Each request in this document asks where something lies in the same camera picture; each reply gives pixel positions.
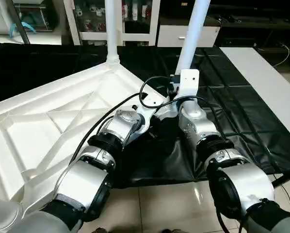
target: black tarp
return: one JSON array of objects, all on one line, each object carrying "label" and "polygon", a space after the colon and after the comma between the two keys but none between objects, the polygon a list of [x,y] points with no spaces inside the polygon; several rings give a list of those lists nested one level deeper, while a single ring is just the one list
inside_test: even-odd
[{"label": "black tarp", "polygon": [[[106,60],[106,51],[94,46],[0,44],[0,101],[98,65]],[[173,74],[180,48],[119,47],[118,54],[123,66],[146,80]],[[219,48],[197,49],[192,68],[200,70],[198,95],[221,106],[215,107],[217,126],[236,149],[267,174],[290,172],[290,133],[224,53]],[[159,80],[149,84],[165,94]],[[200,105],[214,120],[209,108]],[[206,179],[177,123],[176,118],[154,121],[151,134],[126,148],[118,161],[116,187]]]}]

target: white vertical pipe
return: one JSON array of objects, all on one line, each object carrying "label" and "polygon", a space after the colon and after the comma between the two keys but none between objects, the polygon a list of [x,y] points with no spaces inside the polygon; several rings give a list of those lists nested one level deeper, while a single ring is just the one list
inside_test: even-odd
[{"label": "white vertical pipe", "polygon": [[180,74],[182,69],[190,69],[193,61],[198,39],[202,31],[205,17],[207,16],[210,0],[195,0],[192,16],[190,17],[187,35],[182,51],[180,52],[175,74]]},{"label": "white vertical pipe", "polygon": [[106,17],[106,32],[107,32],[106,62],[114,65],[119,63],[119,56],[117,54],[116,11],[114,0],[105,0],[105,17]]},{"label": "white vertical pipe", "polygon": [[22,205],[0,199],[0,232],[7,232],[18,220],[22,219]]}]

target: black wire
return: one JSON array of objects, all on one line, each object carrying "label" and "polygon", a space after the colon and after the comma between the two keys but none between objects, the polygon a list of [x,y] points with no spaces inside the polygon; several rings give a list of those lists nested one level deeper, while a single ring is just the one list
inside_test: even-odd
[{"label": "black wire", "polygon": [[286,192],[287,196],[288,196],[289,199],[290,199],[290,195],[289,195],[289,193],[287,192],[286,188],[285,188],[283,185],[281,185],[281,187],[284,189],[284,191]]},{"label": "black wire", "polygon": [[221,213],[220,213],[217,209],[216,209],[216,215],[217,215],[218,222],[219,222],[219,224],[221,225],[223,231],[224,231],[225,233],[230,233],[230,232],[228,231],[226,225],[224,224],[224,221],[223,221],[223,219],[222,219]]},{"label": "black wire", "polygon": [[250,212],[246,212],[246,214],[242,218],[241,223],[240,223],[240,227],[239,227],[239,233],[242,232],[242,228],[243,228],[244,224],[246,223],[246,221],[248,220],[248,217],[250,216],[250,214],[251,214]]},{"label": "black wire", "polygon": [[100,130],[102,129],[103,125],[106,123],[106,121],[108,121],[109,119],[112,119],[114,116],[109,116],[108,118],[106,118],[101,124],[100,127],[97,130],[97,134],[100,132]]},{"label": "black wire", "polygon": [[120,107],[122,104],[124,104],[125,102],[127,102],[128,100],[132,99],[135,96],[138,96],[139,93],[135,93],[132,96],[129,96],[128,98],[126,98],[125,100],[121,101],[119,104],[117,104],[115,107],[113,107],[111,110],[109,110],[104,116],[102,116],[101,119],[99,119],[92,127],[91,129],[89,129],[89,131],[86,133],[86,135],[83,137],[83,139],[81,140],[81,142],[79,143],[78,147],[76,148],[71,161],[69,162],[69,164],[71,164],[77,157],[79,151],[81,150],[81,147],[83,146],[83,144],[85,143],[86,139],[90,136],[90,134],[93,132],[93,130],[109,115],[111,114],[114,110],[116,110],[118,107]]},{"label": "black wire", "polygon": [[[200,97],[200,96],[183,96],[183,97],[180,97],[180,98],[178,98],[178,99],[175,99],[175,100],[169,101],[169,102],[167,102],[167,103],[163,103],[163,104],[158,105],[158,106],[149,106],[149,105],[146,105],[146,104],[143,102],[143,99],[142,99],[142,92],[143,92],[143,89],[144,89],[145,85],[146,85],[150,80],[152,80],[152,79],[157,79],[157,78],[164,78],[164,79],[169,79],[169,80],[171,80],[171,78],[169,78],[169,77],[165,77],[165,76],[153,76],[153,77],[150,77],[149,79],[147,79],[147,80],[143,83],[143,85],[141,86],[141,89],[140,89],[140,92],[139,92],[139,100],[140,100],[141,105],[143,105],[143,106],[146,107],[146,108],[157,109],[157,108],[164,107],[164,106],[166,106],[166,105],[168,105],[168,104],[171,104],[171,103],[177,102],[177,101],[179,101],[179,100],[187,100],[187,99],[197,99],[197,100],[201,100],[201,101],[203,101],[203,102],[204,102],[204,103],[205,103],[205,104],[206,104],[206,105],[211,109],[211,111],[212,111],[212,113],[213,113],[213,116],[214,116],[214,119],[215,119],[215,122],[216,122],[217,126],[219,125],[219,124],[218,124],[218,117],[217,117],[217,115],[216,115],[216,113],[215,113],[215,110],[214,110],[214,108],[213,108],[213,105],[210,104],[210,103],[209,103],[205,98],[202,98],[202,97]],[[224,139],[226,139],[226,136],[225,136],[225,134],[224,134],[223,132],[220,132],[220,134],[221,134],[221,136],[222,136]]]}]

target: robotic arm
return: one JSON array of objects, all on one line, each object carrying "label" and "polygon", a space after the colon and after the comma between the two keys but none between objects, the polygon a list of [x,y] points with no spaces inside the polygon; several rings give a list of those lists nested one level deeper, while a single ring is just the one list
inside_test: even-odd
[{"label": "robotic arm", "polygon": [[[180,82],[172,83],[174,99],[195,96],[198,77],[198,70],[182,70]],[[118,110],[97,135],[89,138],[89,146],[60,176],[53,200],[9,232],[77,232],[84,221],[98,218],[113,185],[119,154],[129,142],[146,132],[155,114],[159,119],[179,116],[179,127],[204,162],[218,213],[239,220],[240,227],[249,233],[290,233],[290,213],[275,203],[274,188],[267,175],[221,136],[196,99],[181,100],[156,113],[156,109],[143,106],[137,111]],[[144,101],[161,104],[149,98]]]}]

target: white table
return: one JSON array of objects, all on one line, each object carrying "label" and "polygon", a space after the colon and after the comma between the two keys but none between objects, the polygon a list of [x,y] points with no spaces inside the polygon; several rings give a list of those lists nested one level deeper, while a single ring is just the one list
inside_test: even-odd
[{"label": "white table", "polygon": [[290,83],[253,48],[221,48],[290,132]]}]

